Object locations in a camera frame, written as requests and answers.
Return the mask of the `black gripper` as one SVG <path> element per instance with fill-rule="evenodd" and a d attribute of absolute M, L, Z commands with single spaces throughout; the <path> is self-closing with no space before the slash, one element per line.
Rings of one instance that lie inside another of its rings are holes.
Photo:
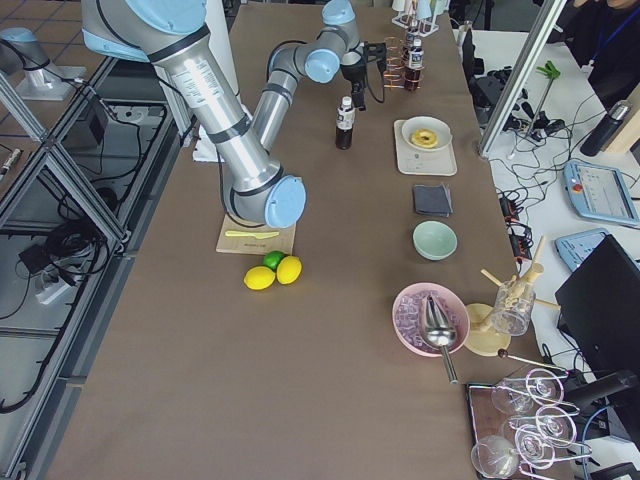
<path fill-rule="evenodd" d="M 368 65 L 375 63 L 381 81 L 387 69 L 387 46 L 384 42 L 361 42 L 347 52 L 340 65 L 345 80 L 351 84 L 353 105 L 359 111 L 366 110 L 365 89 L 368 86 Z"/>

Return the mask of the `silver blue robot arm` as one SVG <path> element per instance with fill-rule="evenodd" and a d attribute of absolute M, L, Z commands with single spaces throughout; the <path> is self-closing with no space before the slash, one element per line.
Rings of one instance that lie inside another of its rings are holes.
<path fill-rule="evenodd" d="M 24 74 L 15 87 L 24 100 L 63 101 L 73 90 L 74 81 L 86 73 L 85 67 L 56 65 L 25 27 L 1 31 L 1 58 L 1 70 L 7 75 L 16 71 Z"/>
<path fill-rule="evenodd" d="M 364 42 L 352 4 L 330 1 L 324 26 L 300 47 L 275 51 L 256 111 L 248 114 L 209 47 L 204 1 L 84 1 L 85 45 L 106 56 L 151 63 L 166 71 L 215 145 L 232 176 L 223 202 L 237 217 L 288 228 L 302 216 L 302 180 L 284 172 L 271 146 L 298 82 L 330 82 L 364 65 Z"/>

